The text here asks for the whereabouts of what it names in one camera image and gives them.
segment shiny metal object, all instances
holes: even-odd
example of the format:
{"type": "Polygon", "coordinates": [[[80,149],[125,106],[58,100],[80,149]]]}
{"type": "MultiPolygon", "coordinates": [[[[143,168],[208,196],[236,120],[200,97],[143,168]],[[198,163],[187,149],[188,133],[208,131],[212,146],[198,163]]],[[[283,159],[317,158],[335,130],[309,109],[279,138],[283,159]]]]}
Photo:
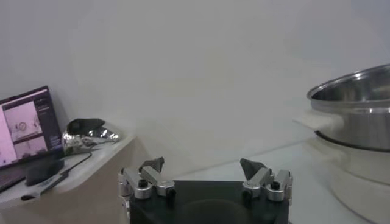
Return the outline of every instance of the shiny metal object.
{"type": "Polygon", "coordinates": [[[141,177],[137,172],[130,170],[129,168],[123,169],[123,178],[130,185],[130,194],[134,194],[137,199],[148,199],[152,195],[152,185],[147,183],[145,187],[139,185],[141,177]]]}
{"type": "Polygon", "coordinates": [[[390,64],[354,72],[307,93],[315,111],[342,119],[338,128],[318,130],[336,142],[390,152],[390,64]]]}
{"type": "Polygon", "coordinates": [[[65,150],[97,150],[120,140],[119,131],[108,123],[90,130],[85,135],[71,135],[66,130],[62,134],[62,146],[65,150]]]}
{"type": "Polygon", "coordinates": [[[283,201],[287,198],[291,204],[293,196],[293,176],[287,170],[281,170],[275,180],[267,185],[267,198],[271,201],[283,201]]]}
{"type": "Polygon", "coordinates": [[[261,194],[261,188],[273,180],[271,169],[261,168],[250,180],[243,182],[243,191],[250,192],[252,198],[261,194]]]}
{"type": "Polygon", "coordinates": [[[141,177],[152,183],[156,187],[157,194],[167,197],[170,192],[175,189],[175,182],[172,180],[165,180],[155,169],[151,166],[142,167],[141,177]]]}

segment white table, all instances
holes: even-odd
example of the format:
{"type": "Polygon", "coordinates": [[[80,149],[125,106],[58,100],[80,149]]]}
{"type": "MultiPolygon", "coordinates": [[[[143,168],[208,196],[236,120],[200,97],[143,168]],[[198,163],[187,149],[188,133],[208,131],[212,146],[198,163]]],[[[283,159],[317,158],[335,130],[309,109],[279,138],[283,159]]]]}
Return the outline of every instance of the white table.
{"type": "MultiPolygon", "coordinates": [[[[293,224],[368,224],[365,219],[341,204],[327,187],[326,170],[316,164],[305,150],[304,142],[271,152],[251,156],[274,172],[290,170],[294,176],[292,206],[289,219],[293,224]]],[[[239,161],[193,172],[176,180],[221,180],[244,181],[245,176],[239,161]]]]}
{"type": "MultiPolygon", "coordinates": [[[[76,166],[69,173],[68,178],[51,189],[52,194],[68,192],[80,186],[84,181],[97,172],[104,164],[112,159],[118,152],[120,152],[125,146],[127,146],[133,139],[134,136],[130,135],[116,144],[108,145],[104,149],[93,151],[91,158],[76,166]]],[[[79,162],[86,156],[87,155],[75,155],[65,159],[65,166],[62,170],[71,167],[73,164],[79,162]]],[[[25,182],[26,181],[22,181],[0,194],[0,210],[13,206],[23,205],[34,200],[39,200],[39,198],[28,201],[22,201],[20,199],[21,196],[30,193],[33,187],[27,187],[25,182]]]]}

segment white pot handle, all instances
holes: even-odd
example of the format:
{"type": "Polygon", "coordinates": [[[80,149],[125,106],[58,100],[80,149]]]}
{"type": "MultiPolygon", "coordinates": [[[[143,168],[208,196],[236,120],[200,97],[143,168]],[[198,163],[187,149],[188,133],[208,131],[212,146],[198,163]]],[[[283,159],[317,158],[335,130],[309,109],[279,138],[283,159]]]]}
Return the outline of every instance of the white pot handle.
{"type": "Polygon", "coordinates": [[[344,126],[344,121],[340,115],[315,110],[307,110],[301,117],[295,118],[294,121],[313,131],[336,131],[344,126]]]}

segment black screw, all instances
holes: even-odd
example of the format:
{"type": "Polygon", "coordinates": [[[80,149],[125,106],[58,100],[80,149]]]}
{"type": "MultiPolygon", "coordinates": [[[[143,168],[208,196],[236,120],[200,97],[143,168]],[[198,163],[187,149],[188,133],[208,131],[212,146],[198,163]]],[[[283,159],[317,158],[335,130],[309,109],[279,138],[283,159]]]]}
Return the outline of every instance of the black screw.
{"type": "Polygon", "coordinates": [[[139,187],[139,188],[145,188],[145,187],[147,187],[147,180],[140,179],[139,182],[138,182],[138,187],[139,187]]]}
{"type": "Polygon", "coordinates": [[[280,183],[278,181],[273,181],[271,183],[271,189],[272,190],[279,190],[280,189],[280,183]]]}
{"type": "Polygon", "coordinates": [[[252,201],[252,196],[253,196],[252,191],[247,189],[243,190],[243,200],[245,204],[250,204],[250,202],[252,201]]]}

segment white surface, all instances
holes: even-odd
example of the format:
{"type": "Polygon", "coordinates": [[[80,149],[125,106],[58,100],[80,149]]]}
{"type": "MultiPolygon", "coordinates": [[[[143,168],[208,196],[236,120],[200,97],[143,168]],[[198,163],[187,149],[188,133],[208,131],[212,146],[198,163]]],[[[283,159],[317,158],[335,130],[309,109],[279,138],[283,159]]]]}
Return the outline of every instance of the white surface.
{"type": "Polygon", "coordinates": [[[390,185],[356,177],[329,165],[335,195],[358,214],[377,224],[390,223],[390,185]]]}
{"type": "Polygon", "coordinates": [[[173,174],[311,135],[314,85],[390,59],[390,1],[2,0],[0,98],[136,122],[173,174]]]}
{"type": "MultiPolygon", "coordinates": [[[[290,170],[294,176],[289,220],[293,224],[368,224],[342,205],[326,184],[327,172],[313,162],[306,142],[290,145],[248,159],[260,161],[274,172],[290,170]]],[[[176,180],[236,180],[245,176],[239,161],[184,175],[176,180]]]]}
{"type": "MultiPolygon", "coordinates": [[[[91,158],[83,162],[82,164],[76,166],[69,174],[69,177],[59,183],[56,187],[51,189],[52,194],[59,194],[70,191],[89,177],[92,176],[96,171],[98,171],[105,163],[107,163],[112,157],[114,157],[118,152],[120,152],[125,146],[129,144],[131,140],[134,139],[134,136],[128,136],[122,141],[107,146],[105,149],[100,149],[93,152],[91,158]]],[[[87,155],[76,155],[69,157],[65,160],[65,166],[63,170],[71,167],[73,164],[79,162],[87,155]]],[[[11,187],[10,189],[0,193],[0,209],[10,208],[12,206],[18,206],[29,201],[22,201],[21,196],[30,193],[34,187],[27,187],[25,185],[26,181],[22,181],[19,184],[11,187]]]]}
{"type": "Polygon", "coordinates": [[[390,185],[390,153],[356,150],[320,138],[310,139],[308,145],[314,158],[332,163],[356,177],[390,185]]]}

